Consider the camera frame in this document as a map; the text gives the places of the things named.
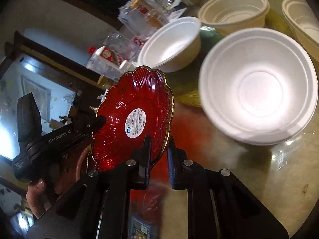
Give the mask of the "person's left hand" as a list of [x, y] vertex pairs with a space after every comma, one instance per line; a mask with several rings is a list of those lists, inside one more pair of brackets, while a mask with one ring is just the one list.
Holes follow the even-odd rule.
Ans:
[[28, 185], [26, 200], [36, 219], [39, 219], [52, 206], [46, 195], [46, 183], [43, 179]]

